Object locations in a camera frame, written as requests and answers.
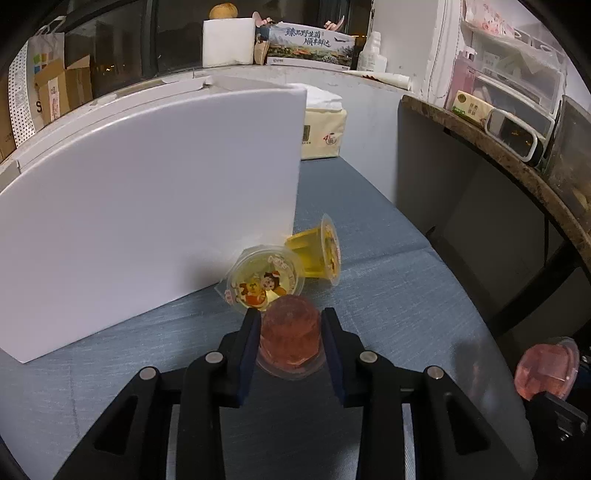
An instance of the blue tablecloth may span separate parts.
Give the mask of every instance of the blue tablecloth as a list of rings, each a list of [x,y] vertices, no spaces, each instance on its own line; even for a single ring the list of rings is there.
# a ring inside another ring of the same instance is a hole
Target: blue tablecloth
[[[295,230],[323,213],[338,229],[342,277],[336,288],[307,281],[304,294],[320,309],[334,306],[345,330],[394,364],[441,365],[533,475],[531,432],[509,369],[428,241],[340,158],[301,164]],[[185,367],[241,320],[210,287],[26,365],[0,351],[0,434],[31,480],[50,479],[140,368]],[[325,368],[299,382],[257,369],[245,406],[221,416],[229,480],[355,478],[361,411],[340,407]],[[408,415],[405,428],[410,434]],[[414,479],[410,443],[406,455]]]

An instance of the label sticker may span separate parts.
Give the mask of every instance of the label sticker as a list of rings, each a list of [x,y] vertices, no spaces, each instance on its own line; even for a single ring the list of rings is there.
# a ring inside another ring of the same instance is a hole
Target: label sticker
[[[47,82],[47,89],[49,90],[49,116],[53,122],[60,117],[60,89],[57,86],[57,78]]]

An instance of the pink package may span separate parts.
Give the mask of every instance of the pink package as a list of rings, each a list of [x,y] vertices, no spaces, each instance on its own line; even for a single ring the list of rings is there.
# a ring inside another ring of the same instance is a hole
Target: pink package
[[[471,65],[472,62],[460,52],[453,65],[452,82],[449,86],[445,105],[447,110],[452,109],[453,101],[458,90],[466,93],[472,93],[474,90],[474,75],[476,70]]]
[[[482,0],[466,0],[466,22],[494,35],[515,37],[515,30]]]

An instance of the cartoon character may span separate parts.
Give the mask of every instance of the cartoon character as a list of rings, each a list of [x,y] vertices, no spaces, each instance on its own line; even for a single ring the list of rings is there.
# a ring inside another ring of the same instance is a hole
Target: cartoon character
[[[333,236],[332,230],[327,228],[325,230],[326,237],[324,238],[324,249],[327,252],[327,260],[330,264],[330,271],[336,274],[340,269],[340,252],[336,240]]]
[[[271,290],[273,293],[282,297],[283,295],[287,295],[287,292],[283,287],[279,286],[279,278],[280,274],[277,270],[272,272],[266,272],[262,278],[261,286],[266,290]]]
[[[259,309],[267,303],[267,292],[261,288],[258,276],[254,276],[248,282],[238,286],[240,287],[240,299],[248,306]]]

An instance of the yellow jelly cup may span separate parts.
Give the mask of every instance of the yellow jelly cup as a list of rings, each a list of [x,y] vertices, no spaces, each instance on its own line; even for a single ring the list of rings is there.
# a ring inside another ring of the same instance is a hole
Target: yellow jelly cup
[[[325,278],[333,286],[339,284],[339,237],[328,215],[322,216],[319,226],[289,237],[285,246],[300,257],[306,277]]]

